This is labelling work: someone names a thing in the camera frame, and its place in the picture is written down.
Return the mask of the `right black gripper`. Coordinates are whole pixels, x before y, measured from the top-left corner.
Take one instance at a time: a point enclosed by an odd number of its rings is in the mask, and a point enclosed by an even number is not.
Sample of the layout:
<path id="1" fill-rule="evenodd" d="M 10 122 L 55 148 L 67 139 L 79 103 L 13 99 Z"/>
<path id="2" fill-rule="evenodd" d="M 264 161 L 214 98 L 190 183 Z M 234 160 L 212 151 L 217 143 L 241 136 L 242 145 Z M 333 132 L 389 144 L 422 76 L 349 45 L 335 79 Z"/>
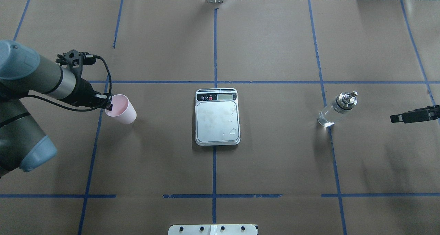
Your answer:
<path id="1" fill-rule="evenodd" d="M 437 120 L 440 118 L 440 106 L 428 106 L 426 107 L 428 112 L 406 112 L 398 115 L 391 115 L 391 123 L 403 122 L 405 124 L 424 122 L 430 120 Z"/>

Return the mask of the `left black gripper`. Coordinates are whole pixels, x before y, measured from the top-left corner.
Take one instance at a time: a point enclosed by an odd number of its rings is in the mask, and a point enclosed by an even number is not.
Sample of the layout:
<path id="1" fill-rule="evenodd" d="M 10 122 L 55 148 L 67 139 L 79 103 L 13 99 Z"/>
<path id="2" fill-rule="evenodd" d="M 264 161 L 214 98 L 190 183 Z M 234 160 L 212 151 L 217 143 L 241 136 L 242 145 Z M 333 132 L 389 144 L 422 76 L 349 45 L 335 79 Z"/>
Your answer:
<path id="1" fill-rule="evenodd" d="M 75 88 L 70 95 L 70 104 L 75 107 L 95 107 L 97 102 L 108 102 L 112 99 L 112 94 L 97 94 L 92 85 L 81 77 L 74 76 L 76 80 Z M 103 104 L 102 109 L 112 111 L 112 104 Z"/>

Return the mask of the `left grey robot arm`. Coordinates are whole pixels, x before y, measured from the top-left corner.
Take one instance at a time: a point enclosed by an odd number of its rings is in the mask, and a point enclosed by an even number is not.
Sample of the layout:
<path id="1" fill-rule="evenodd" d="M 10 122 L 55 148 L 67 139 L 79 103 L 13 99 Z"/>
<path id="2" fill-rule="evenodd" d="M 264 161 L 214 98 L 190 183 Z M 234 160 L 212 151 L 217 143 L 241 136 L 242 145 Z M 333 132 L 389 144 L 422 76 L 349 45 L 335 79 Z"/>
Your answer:
<path id="1" fill-rule="evenodd" d="M 94 90 L 82 78 L 83 67 L 102 61 L 109 81 L 107 92 Z M 34 98 L 74 112 L 112 109 L 112 79 L 98 55 L 70 50 L 55 61 L 13 40 L 0 42 L 0 171 L 30 172 L 57 154 L 57 148 L 22 99 Z"/>

